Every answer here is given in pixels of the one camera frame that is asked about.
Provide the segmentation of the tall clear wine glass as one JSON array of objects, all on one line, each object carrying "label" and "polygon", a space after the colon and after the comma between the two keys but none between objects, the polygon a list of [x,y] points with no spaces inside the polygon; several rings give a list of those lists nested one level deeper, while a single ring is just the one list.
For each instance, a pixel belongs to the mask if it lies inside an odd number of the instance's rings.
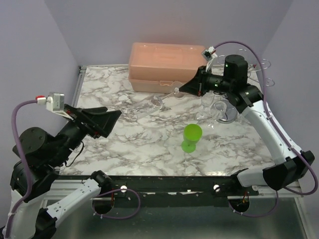
[{"label": "tall clear wine glass", "polygon": [[197,120],[203,120],[207,118],[206,109],[212,105],[214,102],[215,95],[213,93],[206,93],[204,96],[201,97],[201,105],[202,110],[196,115]]}]

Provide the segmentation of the clear stemmed wine glass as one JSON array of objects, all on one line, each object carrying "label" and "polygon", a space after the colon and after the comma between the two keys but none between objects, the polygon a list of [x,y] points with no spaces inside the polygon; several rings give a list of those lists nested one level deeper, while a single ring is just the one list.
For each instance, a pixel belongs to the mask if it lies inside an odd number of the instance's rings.
[{"label": "clear stemmed wine glass", "polygon": [[184,93],[179,91],[179,88],[184,83],[174,82],[170,87],[170,92],[166,95],[150,95],[143,100],[133,104],[126,110],[126,116],[133,121],[138,121],[146,116],[149,116],[155,112],[158,112],[163,107],[163,101],[166,98],[175,97],[176,99],[182,99]]}]

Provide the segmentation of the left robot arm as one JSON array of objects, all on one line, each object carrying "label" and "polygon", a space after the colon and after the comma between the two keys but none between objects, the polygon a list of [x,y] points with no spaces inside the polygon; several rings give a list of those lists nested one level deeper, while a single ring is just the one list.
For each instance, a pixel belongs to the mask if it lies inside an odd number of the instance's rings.
[{"label": "left robot arm", "polygon": [[112,189],[112,180],[98,170],[93,172],[84,186],[77,189],[68,202],[60,202],[56,208],[44,209],[41,202],[58,178],[56,168],[62,166],[71,152],[84,137],[108,137],[121,115],[120,110],[109,111],[106,107],[74,108],[64,105],[62,112],[68,123],[56,136],[39,127],[31,127],[18,134],[14,108],[11,127],[19,157],[11,175],[11,207],[4,239],[49,239],[56,232],[64,216],[82,202],[95,196],[104,197]]}]

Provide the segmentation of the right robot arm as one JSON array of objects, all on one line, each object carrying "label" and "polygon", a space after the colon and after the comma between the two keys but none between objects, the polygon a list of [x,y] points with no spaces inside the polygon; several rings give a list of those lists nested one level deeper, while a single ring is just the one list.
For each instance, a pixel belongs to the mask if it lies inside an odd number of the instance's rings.
[{"label": "right robot arm", "polygon": [[229,183],[230,191],[241,195],[250,186],[269,186],[279,191],[301,179],[315,156],[302,150],[283,130],[269,112],[264,95],[258,87],[248,83],[248,63],[240,55],[225,58],[223,75],[208,73],[205,66],[180,91],[202,97],[209,91],[226,94],[228,101],[254,127],[269,150],[274,165],[264,169],[245,169]]}]

